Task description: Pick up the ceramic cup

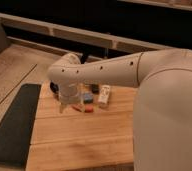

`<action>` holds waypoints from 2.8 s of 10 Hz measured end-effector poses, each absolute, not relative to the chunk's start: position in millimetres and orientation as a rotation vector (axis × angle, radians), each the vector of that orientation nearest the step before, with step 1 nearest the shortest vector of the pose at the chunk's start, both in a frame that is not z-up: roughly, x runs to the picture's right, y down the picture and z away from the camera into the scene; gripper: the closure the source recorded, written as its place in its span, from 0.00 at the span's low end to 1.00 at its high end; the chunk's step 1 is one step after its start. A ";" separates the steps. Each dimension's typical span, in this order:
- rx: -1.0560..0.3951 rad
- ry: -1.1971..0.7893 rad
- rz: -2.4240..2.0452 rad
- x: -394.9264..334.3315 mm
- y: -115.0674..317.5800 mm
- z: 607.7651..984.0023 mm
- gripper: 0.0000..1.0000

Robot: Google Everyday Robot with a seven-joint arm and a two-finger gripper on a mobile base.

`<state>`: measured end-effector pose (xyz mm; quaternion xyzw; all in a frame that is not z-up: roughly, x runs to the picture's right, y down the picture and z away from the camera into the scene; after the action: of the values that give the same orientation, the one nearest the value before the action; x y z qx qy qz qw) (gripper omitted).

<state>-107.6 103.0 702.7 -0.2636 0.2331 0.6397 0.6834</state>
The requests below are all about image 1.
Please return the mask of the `translucent grey gripper body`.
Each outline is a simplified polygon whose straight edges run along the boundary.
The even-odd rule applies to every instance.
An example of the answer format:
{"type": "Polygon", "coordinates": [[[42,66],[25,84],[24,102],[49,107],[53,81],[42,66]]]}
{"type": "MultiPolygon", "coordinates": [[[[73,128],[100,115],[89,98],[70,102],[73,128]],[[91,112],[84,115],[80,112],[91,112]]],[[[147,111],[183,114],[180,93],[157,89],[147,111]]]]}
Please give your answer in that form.
{"type": "Polygon", "coordinates": [[[77,83],[69,85],[61,85],[59,89],[59,101],[60,101],[60,112],[70,104],[76,104],[80,102],[80,88],[77,83]]]}

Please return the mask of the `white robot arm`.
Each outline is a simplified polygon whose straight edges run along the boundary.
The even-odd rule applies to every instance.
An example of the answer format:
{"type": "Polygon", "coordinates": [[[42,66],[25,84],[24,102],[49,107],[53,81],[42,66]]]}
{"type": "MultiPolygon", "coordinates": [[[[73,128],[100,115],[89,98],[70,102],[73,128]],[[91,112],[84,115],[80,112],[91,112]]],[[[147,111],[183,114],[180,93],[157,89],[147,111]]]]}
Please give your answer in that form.
{"type": "Polygon", "coordinates": [[[79,100],[77,85],[136,87],[133,151],[136,171],[192,171],[192,50],[166,49],[82,64],[72,54],[48,69],[59,100],[79,100]]]}

